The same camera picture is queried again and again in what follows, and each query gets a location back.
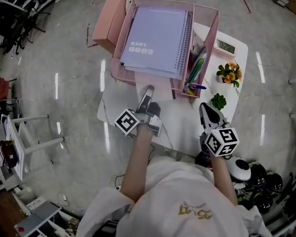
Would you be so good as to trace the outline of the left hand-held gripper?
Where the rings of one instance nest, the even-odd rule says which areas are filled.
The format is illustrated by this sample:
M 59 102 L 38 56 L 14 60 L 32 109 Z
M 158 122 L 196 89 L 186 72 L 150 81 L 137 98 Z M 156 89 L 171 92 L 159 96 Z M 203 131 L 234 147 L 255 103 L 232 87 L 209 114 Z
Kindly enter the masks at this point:
M 145 90 L 139 106 L 135 111 L 125 109 L 119 117 L 114 121 L 114 125 L 125 135 L 129 135 L 131 131 L 139 124 L 146 124 L 148 129 L 159 137 L 163 122 L 160 119 L 161 108 L 156 102 L 152 102 L 154 86 L 149 85 Z

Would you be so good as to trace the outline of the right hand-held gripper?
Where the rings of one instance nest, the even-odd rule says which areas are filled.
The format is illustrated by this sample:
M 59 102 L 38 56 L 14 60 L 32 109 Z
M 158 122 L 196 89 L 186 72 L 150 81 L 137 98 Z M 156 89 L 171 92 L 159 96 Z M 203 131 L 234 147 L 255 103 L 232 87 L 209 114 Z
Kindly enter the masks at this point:
M 205 146 L 213 156 L 231 155 L 240 142 L 235 128 L 211 104 L 201 103 L 199 115 L 204 130 L 210 130 L 200 136 L 201 146 Z

